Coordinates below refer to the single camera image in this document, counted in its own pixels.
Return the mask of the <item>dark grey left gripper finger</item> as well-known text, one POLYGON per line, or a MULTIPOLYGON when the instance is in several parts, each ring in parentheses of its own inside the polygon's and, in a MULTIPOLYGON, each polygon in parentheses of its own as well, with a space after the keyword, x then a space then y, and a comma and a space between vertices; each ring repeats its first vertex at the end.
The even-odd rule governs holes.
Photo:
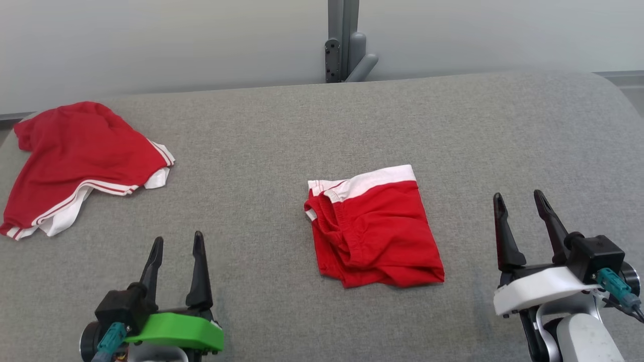
POLYGON ((142 303, 145 309, 158 309, 156 304, 156 288, 158 283, 158 270, 163 263, 164 239, 155 238, 146 264, 139 280, 139 289, 142 292, 142 303))
POLYGON ((207 311, 212 308, 212 290, 205 241, 201 231, 195 232, 192 255, 195 259, 192 282, 186 296, 186 306, 197 311, 207 311))

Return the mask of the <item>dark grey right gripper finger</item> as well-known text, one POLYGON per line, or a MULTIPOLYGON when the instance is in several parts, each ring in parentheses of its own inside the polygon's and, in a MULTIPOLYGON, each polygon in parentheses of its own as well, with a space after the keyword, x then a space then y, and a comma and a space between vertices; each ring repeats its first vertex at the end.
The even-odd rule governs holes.
POLYGON ((533 195, 538 214, 545 223, 549 234, 550 245, 553 250, 552 263, 564 265, 570 255, 570 250, 565 245, 565 238, 569 233, 552 206, 550 206, 545 194, 541 190, 534 190, 533 195))
POLYGON ((499 271, 510 273, 518 268, 523 268, 526 265, 526 259, 518 250, 508 222, 509 212, 501 193, 495 193, 493 196, 493 212, 499 271))

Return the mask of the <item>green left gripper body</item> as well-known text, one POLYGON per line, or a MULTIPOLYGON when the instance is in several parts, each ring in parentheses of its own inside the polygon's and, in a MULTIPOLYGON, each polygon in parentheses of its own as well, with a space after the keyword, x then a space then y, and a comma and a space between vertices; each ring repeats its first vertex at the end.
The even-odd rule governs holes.
POLYGON ((212 306, 177 308, 151 314, 141 331, 128 334, 124 342, 136 346, 178 347, 198 355, 216 354, 224 349, 224 332, 212 306))

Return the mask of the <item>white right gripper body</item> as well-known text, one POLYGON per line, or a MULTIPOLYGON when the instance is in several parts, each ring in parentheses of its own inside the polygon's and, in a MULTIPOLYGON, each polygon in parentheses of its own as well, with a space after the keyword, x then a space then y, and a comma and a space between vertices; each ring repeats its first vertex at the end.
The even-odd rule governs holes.
POLYGON ((602 293, 598 284, 584 284, 568 267, 551 266, 526 277, 515 278, 510 272, 502 272, 493 296, 497 316, 522 311, 544 303, 556 302, 568 297, 589 292, 596 309, 603 308, 602 293))

